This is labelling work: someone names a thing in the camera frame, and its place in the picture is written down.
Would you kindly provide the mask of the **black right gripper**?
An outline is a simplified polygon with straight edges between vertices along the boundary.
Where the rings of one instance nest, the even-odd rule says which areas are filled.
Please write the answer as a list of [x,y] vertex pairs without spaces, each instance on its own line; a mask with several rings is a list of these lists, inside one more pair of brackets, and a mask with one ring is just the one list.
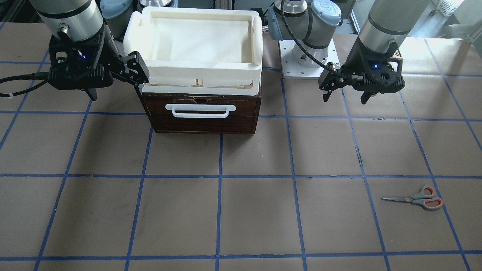
[[149,83],[149,69],[139,52],[121,57],[107,26],[84,41],[76,41],[73,47],[50,37],[50,70],[48,82],[59,90],[86,89],[92,101],[98,99],[97,88],[113,84],[113,76],[124,75],[134,84]]

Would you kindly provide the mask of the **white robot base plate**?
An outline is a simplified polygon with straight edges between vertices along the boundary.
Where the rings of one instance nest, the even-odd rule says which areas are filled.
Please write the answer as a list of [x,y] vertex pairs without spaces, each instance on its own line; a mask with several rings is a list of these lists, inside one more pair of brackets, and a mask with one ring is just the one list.
[[[323,49],[305,46],[306,50],[324,65],[329,62],[334,68],[341,68],[333,40]],[[318,79],[324,69],[305,55],[293,40],[279,41],[282,71],[285,79]]]

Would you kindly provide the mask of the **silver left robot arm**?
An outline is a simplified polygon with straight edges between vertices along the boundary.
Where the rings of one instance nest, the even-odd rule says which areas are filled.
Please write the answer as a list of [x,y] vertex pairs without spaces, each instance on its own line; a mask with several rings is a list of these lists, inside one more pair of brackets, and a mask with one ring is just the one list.
[[327,102],[333,91],[352,86],[362,104],[376,94],[405,87],[400,53],[428,0],[376,0],[344,64],[328,60],[335,29],[352,10],[354,0],[275,0],[267,9],[267,25],[275,41],[292,41],[291,58],[318,72]]

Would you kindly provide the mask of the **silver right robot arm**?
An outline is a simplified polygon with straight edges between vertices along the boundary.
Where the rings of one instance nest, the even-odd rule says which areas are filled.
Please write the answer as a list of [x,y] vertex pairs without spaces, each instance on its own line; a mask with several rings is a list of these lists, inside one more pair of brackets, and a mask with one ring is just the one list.
[[134,86],[139,97],[149,70],[139,52],[121,56],[94,0],[32,0],[46,24],[49,43],[48,83],[58,90],[82,90],[91,100],[96,89],[114,79]]

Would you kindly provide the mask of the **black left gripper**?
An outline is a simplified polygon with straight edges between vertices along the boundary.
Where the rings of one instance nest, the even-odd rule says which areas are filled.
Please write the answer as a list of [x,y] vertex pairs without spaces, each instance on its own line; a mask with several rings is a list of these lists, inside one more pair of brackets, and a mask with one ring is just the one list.
[[399,53],[399,45],[395,41],[389,43],[387,52],[378,53],[357,38],[341,70],[334,73],[324,70],[320,75],[319,89],[323,92],[323,101],[327,102],[333,91],[343,87],[343,79],[347,79],[355,90],[363,91],[360,97],[363,105],[374,94],[400,91],[405,87],[401,74],[403,59],[396,57],[396,53]]

